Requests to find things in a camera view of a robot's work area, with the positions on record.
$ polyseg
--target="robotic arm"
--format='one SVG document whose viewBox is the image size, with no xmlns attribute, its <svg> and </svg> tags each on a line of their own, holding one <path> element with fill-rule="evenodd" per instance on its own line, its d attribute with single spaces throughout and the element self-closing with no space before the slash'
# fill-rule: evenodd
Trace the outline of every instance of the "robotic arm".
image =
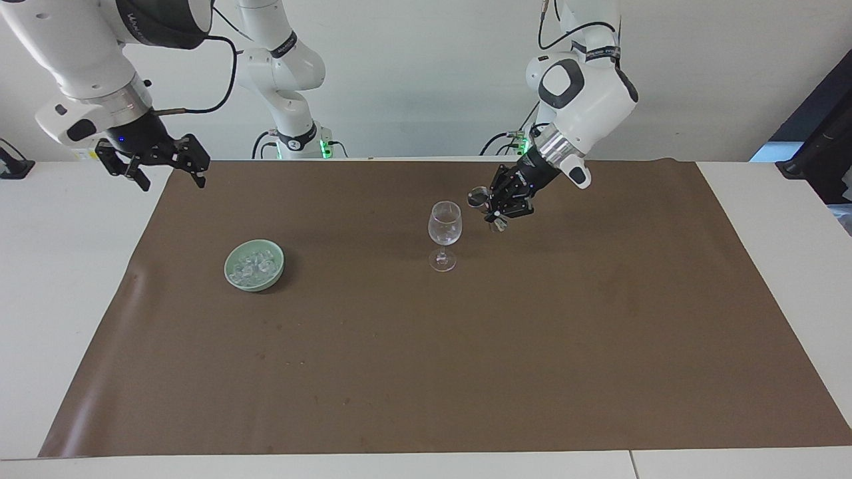
<svg viewBox="0 0 852 479">
<path fill-rule="evenodd" d="M 297 93 L 323 84 L 325 63 L 296 35 L 281 0 L 237 0 L 237 10 L 246 35 L 260 47 L 239 56 L 237 81 L 272 113 L 279 151 L 287 159 L 330 156 L 331 132 L 314 121 Z"/>
<path fill-rule="evenodd" d="M 527 68 L 527 82 L 541 100 L 536 123 L 546 127 L 540 134 L 532 128 L 532 147 L 515 166 L 501 164 L 490 188 L 475 188 L 469 195 L 469 204 L 485 212 L 498 231 L 505 230 L 508 218 L 532 214 L 530 199 L 560 172 L 577 187 L 588 188 L 585 155 L 639 100 L 619 68 L 618 0 L 566 0 L 561 11 L 574 51 L 539 56 Z"/>
<path fill-rule="evenodd" d="M 153 112 L 149 84 L 122 48 L 141 43 L 194 49 L 210 31 L 211 5 L 211 0 L 0 0 L 0 14 L 60 87 L 61 95 L 36 114 L 42 129 L 67 146 L 104 133 L 108 141 L 96 148 L 101 162 L 147 191 L 151 183 L 140 165 L 187 171 L 202 188 L 210 156 L 194 136 L 168 135 Z"/>
</svg>

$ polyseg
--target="white table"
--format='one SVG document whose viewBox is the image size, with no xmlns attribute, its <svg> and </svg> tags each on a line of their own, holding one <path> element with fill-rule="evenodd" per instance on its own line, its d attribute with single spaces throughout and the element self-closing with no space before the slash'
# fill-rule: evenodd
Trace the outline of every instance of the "white table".
<svg viewBox="0 0 852 479">
<path fill-rule="evenodd" d="M 852 423 L 852 239 L 806 183 L 771 164 L 699 167 Z M 34 458 L 41 447 L 170 172 L 147 173 L 148 193 L 97 163 L 41 163 L 23 182 L 0 182 L 0 458 Z M 0 477 L 629 479 L 634 466 L 641 479 L 846 479 L 852 447 L 45 459 L 0 462 Z"/>
</svg>

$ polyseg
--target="brown paper mat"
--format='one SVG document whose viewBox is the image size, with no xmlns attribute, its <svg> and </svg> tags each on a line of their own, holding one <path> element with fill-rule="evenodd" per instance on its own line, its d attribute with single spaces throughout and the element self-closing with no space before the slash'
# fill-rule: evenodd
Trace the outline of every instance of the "brown paper mat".
<svg viewBox="0 0 852 479">
<path fill-rule="evenodd" d="M 41 456 L 852 444 L 694 164 L 596 163 L 506 234 L 432 204 L 494 164 L 216 163 L 173 175 Z M 278 242 L 272 290 L 225 256 Z"/>
</svg>

